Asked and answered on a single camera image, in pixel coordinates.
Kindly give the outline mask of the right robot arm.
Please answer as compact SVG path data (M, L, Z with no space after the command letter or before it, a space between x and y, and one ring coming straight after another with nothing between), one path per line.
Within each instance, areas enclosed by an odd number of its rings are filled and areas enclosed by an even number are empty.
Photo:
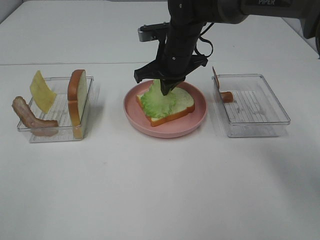
M320 2L318 0L169 0L170 21L144 25L138 29L139 40L157 40L155 60L134 71L137 83L159 79L165 96L208 57L193 54L198 40L203 40L206 23L239 24L249 15L298 19L306 39L320 45Z

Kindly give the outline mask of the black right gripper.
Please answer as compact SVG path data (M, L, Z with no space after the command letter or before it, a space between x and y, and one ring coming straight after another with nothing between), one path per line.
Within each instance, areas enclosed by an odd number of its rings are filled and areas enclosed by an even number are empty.
M182 21L170 18L166 28L152 25L152 33L159 40L154 61L134 71L137 84L145 79L160 79L160 90L166 96L186 76L200 66L206 66L208 57L193 52L206 23L198 20Z

